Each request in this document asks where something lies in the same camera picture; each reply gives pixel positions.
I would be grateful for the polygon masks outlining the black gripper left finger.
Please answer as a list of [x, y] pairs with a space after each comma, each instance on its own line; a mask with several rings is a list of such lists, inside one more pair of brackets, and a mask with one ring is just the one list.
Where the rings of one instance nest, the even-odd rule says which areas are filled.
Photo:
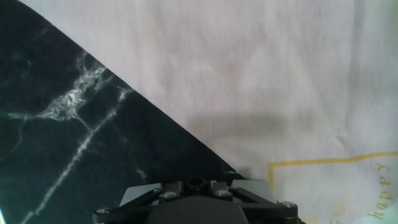
[[96, 209], [92, 214], [93, 223], [145, 223], [146, 218], [156, 206], [179, 199], [182, 196], [182, 191], [182, 182], [129, 187], [118, 207]]

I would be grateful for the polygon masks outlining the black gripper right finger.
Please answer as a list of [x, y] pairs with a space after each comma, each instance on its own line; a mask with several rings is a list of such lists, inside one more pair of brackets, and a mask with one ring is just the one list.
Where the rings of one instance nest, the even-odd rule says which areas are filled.
[[249, 223], [298, 224], [298, 206], [277, 201], [265, 180], [212, 181], [211, 194], [238, 205]]

